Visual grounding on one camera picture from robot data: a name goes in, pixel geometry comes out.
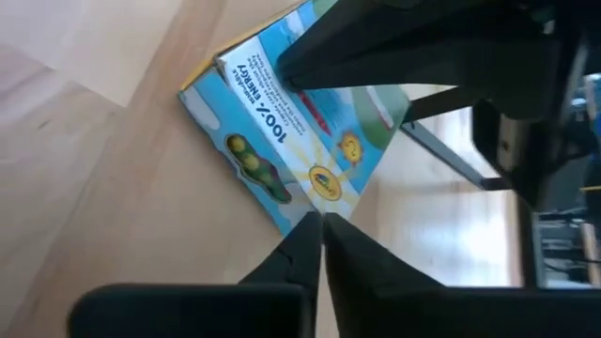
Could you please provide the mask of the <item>green blue crayon box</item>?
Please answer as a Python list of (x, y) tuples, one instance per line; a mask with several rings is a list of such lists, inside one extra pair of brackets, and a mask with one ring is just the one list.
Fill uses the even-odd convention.
[(216, 53), (179, 99), (287, 235), (308, 212), (349, 218), (409, 99), (398, 84), (293, 92), (277, 58), (337, 0), (306, 0)]

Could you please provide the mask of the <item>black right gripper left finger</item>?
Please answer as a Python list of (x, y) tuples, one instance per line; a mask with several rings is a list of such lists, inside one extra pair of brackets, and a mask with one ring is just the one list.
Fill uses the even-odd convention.
[(82, 295), (69, 338), (315, 338), (323, 218), (307, 213), (236, 284), (108, 284)]

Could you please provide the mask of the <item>black perforated metal riser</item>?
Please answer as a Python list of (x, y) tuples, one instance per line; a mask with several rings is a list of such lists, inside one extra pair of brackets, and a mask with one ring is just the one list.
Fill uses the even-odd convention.
[(479, 189), (490, 192), (508, 191), (511, 189), (508, 181), (502, 177), (484, 177), (419, 123), (419, 120), (428, 117), (471, 107), (476, 99), (477, 94), (473, 90), (455, 87), (413, 100), (399, 130)]

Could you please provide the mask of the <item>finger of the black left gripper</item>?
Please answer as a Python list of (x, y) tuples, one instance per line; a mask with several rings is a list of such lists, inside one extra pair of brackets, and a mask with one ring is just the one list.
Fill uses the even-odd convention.
[(560, 43), (534, 17), (553, 0), (338, 0), (277, 60), (298, 89), (435, 84), (551, 92)]

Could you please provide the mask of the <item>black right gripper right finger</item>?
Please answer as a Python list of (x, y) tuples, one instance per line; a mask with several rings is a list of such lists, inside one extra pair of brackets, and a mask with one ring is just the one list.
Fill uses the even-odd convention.
[(601, 291), (446, 286), (334, 213), (324, 244), (341, 338), (601, 338)]

